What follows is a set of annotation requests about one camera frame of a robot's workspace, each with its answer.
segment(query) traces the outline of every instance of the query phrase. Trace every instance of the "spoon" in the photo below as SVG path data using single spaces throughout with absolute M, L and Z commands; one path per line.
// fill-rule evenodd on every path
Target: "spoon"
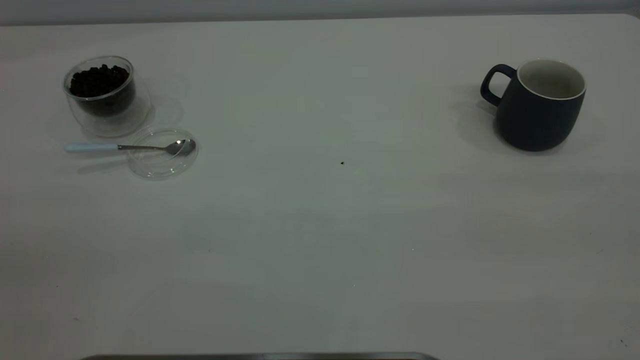
M 65 152 L 97 152 L 115 150 L 164 150 L 171 155 L 188 155 L 196 148 L 196 142 L 192 139 L 177 140 L 166 147 L 158 146 L 138 146 L 138 145 L 118 145 L 115 143 L 70 143 L 65 146 Z

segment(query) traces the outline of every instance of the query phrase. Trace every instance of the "mug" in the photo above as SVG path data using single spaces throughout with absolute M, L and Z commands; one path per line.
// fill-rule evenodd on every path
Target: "mug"
M 502 98 L 489 91 L 496 72 L 511 78 Z M 504 64 L 494 66 L 484 77 L 480 94 L 498 107 L 497 129 L 507 143 L 526 151 L 544 151 L 569 136 L 586 89 L 584 77 L 572 66 L 535 59 L 518 70 Z

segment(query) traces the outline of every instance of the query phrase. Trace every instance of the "metal edge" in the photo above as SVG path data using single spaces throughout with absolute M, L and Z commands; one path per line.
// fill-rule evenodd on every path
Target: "metal edge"
M 438 360 L 420 352 L 282 352 L 264 354 L 94 355 L 82 360 Z

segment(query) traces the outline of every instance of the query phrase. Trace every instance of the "mug handle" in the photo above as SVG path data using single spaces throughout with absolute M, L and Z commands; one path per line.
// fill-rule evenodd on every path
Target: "mug handle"
M 491 70 L 489 70 L 487 75 L 484 77 L 482 85 L 480 85 L 480 95 L 482 95 L 482 97 L 488 102 L 498 106 L 500 105 L 500 100 L 502 99 L 497 97 L 491 91 L 489 91 L 489 83 L 491 82 L 491 78 L 496 72 L 501 72 L 509 76 L 510 78 L 513 78 L 516 75 L 516 69 L 514 69 L 513 67 L 510 67 L 509 65 L 498 64 L 492 67 Z

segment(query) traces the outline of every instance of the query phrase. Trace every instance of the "wall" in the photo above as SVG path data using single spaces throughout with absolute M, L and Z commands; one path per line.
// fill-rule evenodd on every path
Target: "wall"
M 622 12 L 640 0 L 0 0 L 0 24 Z

